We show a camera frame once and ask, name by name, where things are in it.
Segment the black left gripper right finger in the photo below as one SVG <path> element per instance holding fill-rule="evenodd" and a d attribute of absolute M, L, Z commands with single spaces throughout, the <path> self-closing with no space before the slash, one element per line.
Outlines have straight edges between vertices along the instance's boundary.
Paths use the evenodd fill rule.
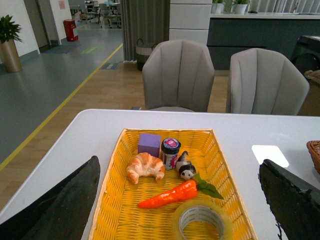
<path fill-rule="evenodd" d="M 266 202 L 289 240 L 320 238 L 320 190 L 265 159 L 259 181 Z"/>

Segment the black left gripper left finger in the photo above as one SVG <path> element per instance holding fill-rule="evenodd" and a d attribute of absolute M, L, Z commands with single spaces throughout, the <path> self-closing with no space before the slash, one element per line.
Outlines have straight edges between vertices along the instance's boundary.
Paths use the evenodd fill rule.
<path fill-rule="evenodd" d="M 97 156 L 60 181 L 32 204 L 1 223 L 2 240 L 80 240 L 96 198 Z"/>

